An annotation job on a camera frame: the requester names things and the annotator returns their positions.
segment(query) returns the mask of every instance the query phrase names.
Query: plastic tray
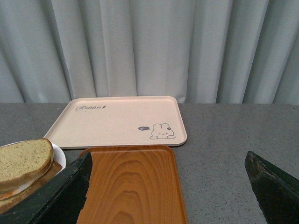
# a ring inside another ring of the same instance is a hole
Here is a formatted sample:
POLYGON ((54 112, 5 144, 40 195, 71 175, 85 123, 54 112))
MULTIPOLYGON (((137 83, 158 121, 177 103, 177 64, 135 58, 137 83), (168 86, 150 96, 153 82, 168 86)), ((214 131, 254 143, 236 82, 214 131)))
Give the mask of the plastic tray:
POLYGON ((178 146, 187 134, 175 98, 113 97, 71 101, 45 138, 62 149, 178 146))
POLYGON ((186 224, 174 153, 167 146, 97 147, 78 224, 186 224))

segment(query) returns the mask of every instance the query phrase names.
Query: white curtain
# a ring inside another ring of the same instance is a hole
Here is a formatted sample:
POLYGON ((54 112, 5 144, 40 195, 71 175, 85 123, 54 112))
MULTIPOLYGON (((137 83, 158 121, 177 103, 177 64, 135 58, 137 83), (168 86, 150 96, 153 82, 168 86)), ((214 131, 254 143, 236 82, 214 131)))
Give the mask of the white curtain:
POLYGON ((299 105, 299 0, 0 0, 0 102, 299 105))

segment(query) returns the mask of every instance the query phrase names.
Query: rabbit illustration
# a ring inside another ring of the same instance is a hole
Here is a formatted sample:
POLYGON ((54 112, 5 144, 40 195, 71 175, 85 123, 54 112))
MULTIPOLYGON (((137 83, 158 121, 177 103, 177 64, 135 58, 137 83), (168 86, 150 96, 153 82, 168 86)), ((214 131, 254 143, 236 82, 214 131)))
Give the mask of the rabbit illustration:
POLYGON ((169 124, 154 124, 150 139, 174 139, 172 129, 169 124))

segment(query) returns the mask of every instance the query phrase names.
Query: black object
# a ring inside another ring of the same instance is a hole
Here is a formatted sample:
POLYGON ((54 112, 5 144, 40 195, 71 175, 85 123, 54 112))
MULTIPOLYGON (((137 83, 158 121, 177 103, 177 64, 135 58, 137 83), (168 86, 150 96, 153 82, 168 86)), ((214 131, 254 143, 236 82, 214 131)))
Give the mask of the black object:
POLYGON ((92 165, 90 152, 83 154, 0 215, 0 224, 75 224, 86 201, 92 165))
POLYGON ((299 180, 250 151, 245 168, 267 223, 299 223, 299 180))

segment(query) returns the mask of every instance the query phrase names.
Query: bread slice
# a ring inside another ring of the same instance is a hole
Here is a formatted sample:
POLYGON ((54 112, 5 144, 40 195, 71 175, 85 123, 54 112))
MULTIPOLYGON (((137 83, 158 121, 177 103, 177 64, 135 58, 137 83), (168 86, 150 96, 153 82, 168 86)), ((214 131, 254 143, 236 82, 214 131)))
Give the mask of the bread slice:
POLYGON ((46 182, 48 182, 50 179, 52 179, 60 170, 62 169, 62 166, 53 161, 51 168, 48 170, 48 172, 36 180, 30 187, 22 191, 21 193, 14 195, 10 198, 6 198, 4 200, 0 200, 0 214, 7 211, 29 195, 31 195, 34 191, 39 189, 41 186, 43 186, 46 182))
POLYGON ((51 167, 53 158, 53 146, 47 139, 0 147, 0 192, 40 178, 51 167))

